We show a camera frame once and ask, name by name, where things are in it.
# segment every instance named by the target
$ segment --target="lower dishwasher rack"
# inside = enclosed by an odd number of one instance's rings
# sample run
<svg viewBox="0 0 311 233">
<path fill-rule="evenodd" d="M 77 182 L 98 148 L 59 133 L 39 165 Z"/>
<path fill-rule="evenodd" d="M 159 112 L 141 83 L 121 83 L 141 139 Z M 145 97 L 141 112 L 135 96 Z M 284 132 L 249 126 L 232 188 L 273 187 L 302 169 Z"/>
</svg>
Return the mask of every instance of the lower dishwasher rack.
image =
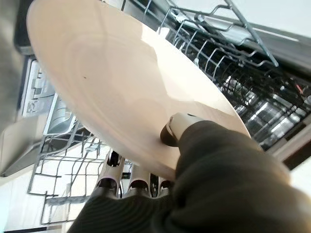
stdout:
<svg viewBox="0 0 311 233">
<path fill-rule="evenodd" d="M 124 0 L 121 9 L 157 31 L 191 59 L 228 98 L 252 138 L 264 150 L 310 113 L 310 103 L 301 91 L 308 86 L 284 74 L 230 0 L 210 13 L 175 6 L 163 10 L 153 0 L 145 4 Z M 209 19 L 219 9 L 232 11 L 240 22 L 221 26 L 210 23 Z M 238 41 L 228 39 L 226 32 L 236 27 L 246 32 L 246 36 Z M 258 49 L 251 50 L 244 45 L 245 41 L 256 44 Z M 64 146 L 56 150 L 59 143 Z M 41 224 L 75 219 L 110 152 L 105 142 L 78 121 L 67 134 L 44 135 L 28 188 L 28 194 L 44 197 Z"/>
</svg>

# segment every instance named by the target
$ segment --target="metal wire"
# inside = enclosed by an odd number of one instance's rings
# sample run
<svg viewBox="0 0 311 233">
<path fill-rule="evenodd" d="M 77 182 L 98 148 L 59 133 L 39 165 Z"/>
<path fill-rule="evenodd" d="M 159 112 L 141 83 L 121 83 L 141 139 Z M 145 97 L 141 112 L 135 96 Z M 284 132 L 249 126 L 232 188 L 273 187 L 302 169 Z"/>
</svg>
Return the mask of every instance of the metal wire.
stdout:
<svg viewBox="0 0 311 233">
<path fill-rule="evenodd" d="M 110 148 L 91 133 L 79 132 L 79 123 L 68 134 L 45 136 L 32 173 L 28 193 L 44 197 L 41 224 L 73 221 L 72 205 L 89 198 Z M 53 145 L 63 148 L 54 150 Z"/>
</svg>

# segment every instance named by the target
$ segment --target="dish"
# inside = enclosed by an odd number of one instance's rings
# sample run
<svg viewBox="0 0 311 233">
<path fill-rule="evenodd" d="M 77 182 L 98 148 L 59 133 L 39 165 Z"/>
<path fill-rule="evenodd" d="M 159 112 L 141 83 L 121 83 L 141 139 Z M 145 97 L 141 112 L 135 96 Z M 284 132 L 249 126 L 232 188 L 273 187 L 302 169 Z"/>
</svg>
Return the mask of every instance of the dish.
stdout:
<svg viewBox="0 0 311 233">
<path fill-rule="evenodd" d="M 36 0 L 27 16 L 35 55 L 67 106 L 121 156 L 169 180 L 179 157 L 159 135 L 187 112 L 246 135 L 234 108 L 185 55 L 98 0 Z"/>
</svg>

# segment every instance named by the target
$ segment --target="dark green sleeve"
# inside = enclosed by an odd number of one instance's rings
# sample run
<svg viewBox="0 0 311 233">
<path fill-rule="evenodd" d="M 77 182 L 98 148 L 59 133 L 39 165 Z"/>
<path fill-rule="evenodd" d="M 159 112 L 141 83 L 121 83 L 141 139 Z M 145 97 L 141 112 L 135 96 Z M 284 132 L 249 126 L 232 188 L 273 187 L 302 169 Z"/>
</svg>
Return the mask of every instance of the dark green sleeve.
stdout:
<svg viewBox="0 0 311 233">
<path fill-rule="evenodd" d="M 247 136 L 201 121 L 179 149 L 174 208 L 153 219 L 155 232 L 311 232 L 310 199 Z"/>
</svg>

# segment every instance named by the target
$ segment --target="dishwasher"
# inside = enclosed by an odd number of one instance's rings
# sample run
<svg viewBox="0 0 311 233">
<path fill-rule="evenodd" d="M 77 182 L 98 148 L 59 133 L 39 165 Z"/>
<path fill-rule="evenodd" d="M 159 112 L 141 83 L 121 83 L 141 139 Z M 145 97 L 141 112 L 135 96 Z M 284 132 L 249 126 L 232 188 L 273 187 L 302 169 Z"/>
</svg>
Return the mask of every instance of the dishwasher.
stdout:
<svg viewBox="0 0 311 233">
<path fill-rule="evenodd" d="M 261 39 L 263 30 L 249 23 L 232 0 L 217 1 L 209 12 L 178 7 L 178 1 L 106 2 L 152 28 L 201 69 L 265 151 L 307 127 L 310 83 L 271 52 Z M 20 50 L 31 53 L 31 47 Z M 66 107 L 34 56 L 27 57 L 26 67 L 22 115 L 47 114 L 42 140 L 35 145 L 38 155 L 27 193 L 44 198 L 41 225 L 70 224 L 113 151 Z M 131 170 L 131 161 L 125 159 L 120 196 L 126 192 Z M 154 197 L 158 180 L 151 175 L 148 182 Z"/>
</svg>

